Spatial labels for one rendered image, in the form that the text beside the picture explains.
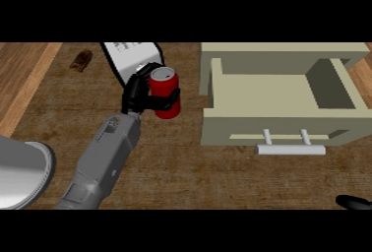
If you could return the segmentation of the red can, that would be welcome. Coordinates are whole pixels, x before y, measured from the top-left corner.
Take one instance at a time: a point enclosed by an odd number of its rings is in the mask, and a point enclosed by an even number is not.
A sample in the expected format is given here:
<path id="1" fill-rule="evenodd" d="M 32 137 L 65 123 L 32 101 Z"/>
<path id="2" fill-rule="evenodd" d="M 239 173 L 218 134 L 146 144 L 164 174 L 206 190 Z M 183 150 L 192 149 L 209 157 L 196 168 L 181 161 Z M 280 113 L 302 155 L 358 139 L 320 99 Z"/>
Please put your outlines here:
<path id="1" fill-rule="evenodd" d="M 149 73 L 150 109 L 161 119 L 172 119 L 180 113 L 178 77 L 170 67 L 159 67 Z"/>

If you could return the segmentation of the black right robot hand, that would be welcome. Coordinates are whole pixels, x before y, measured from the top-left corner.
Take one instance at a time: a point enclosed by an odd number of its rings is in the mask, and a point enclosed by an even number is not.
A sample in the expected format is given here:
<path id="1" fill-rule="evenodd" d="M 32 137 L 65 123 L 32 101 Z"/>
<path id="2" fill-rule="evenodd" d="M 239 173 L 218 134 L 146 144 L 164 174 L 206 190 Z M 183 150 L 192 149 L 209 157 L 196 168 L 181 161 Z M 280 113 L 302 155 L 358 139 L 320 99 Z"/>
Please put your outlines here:
<path id="1" fill-rule="evenodd" d="M 372 210 L 372 202 L 354 196 L 338 195 L 335 202 L 348 210 Z"/>

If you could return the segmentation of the small brown object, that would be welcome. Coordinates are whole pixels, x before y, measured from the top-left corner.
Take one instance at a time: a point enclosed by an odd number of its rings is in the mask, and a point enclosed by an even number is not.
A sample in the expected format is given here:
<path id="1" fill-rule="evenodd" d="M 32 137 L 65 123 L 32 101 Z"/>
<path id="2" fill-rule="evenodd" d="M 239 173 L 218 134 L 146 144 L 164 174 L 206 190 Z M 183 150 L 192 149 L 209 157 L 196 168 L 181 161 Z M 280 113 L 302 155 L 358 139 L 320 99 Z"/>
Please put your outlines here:
<path id="1" fill-rule="evenodd" d="M 75 56 L 72 63 L 69 64 L 69 69 L 77 72 L 82 72 L 93 58 L 93 52 L 84 49 Z"/>

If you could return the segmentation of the beige open drawer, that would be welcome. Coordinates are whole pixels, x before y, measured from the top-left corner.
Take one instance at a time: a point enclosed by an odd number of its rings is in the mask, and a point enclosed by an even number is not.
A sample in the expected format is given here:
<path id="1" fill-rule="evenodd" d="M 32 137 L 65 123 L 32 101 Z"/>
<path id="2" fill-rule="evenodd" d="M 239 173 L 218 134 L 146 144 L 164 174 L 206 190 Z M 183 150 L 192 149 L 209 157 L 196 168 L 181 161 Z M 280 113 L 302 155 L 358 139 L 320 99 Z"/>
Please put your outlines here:
<path id="1" fill-rule="evenodd" d="M 211 106 L 203 109 L 205 146 L 254 146 L 268 132 L 280 145 L 339 146 L 372 135 L 366 106 L 344 65 L 322 59 L 304 75 L 227 75 L 211 60 Z"/>

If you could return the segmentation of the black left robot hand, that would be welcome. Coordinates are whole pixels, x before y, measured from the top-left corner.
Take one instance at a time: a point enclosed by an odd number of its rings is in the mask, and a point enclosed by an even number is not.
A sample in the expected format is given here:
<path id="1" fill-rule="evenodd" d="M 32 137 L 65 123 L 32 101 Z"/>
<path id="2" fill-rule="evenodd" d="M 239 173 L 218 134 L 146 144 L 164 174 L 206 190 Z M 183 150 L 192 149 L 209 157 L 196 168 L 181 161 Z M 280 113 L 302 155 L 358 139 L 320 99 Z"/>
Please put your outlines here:
<path id="1" fill-rule="evenodd" d="M 131 75 L 128 82 L 124 85 L 121 109 L 124 114 L 128 114 L 130 112 L 143 113 L 146 109 L 150 109 L 150 89 L 147 79 L 150 71 L 159 67 L 165 66 L 159 65 L 158 63 L 147 63 Z"/>

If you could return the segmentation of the grey round pot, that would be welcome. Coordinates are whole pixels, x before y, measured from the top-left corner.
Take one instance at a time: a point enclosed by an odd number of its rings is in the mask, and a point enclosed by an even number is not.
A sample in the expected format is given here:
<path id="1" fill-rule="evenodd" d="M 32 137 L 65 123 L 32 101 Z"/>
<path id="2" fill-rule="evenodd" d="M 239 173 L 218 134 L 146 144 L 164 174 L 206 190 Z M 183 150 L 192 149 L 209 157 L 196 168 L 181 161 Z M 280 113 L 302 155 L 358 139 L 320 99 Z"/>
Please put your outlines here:
<path id="1" fill-rule="evenodd" d="M 25 209 L 41 196 L 54 173 L 47 144 L 0 136 L 0 210 Z"/>

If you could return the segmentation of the beige cabinet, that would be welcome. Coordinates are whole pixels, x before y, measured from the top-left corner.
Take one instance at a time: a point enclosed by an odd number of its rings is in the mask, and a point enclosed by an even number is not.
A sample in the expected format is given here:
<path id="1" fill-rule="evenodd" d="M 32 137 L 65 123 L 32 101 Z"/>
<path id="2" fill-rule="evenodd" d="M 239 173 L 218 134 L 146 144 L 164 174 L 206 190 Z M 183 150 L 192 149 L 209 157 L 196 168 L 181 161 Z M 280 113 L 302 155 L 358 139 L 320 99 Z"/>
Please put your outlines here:
<path id="1" fill-rule="evenodd" d="M 363 42 L 202 42 L 199 94 L 208 94 L 214 58 L 221 59 L 224 74 L 301 75 L 319 59 L 339 59 L 350 69 L 367 53 Z"/>

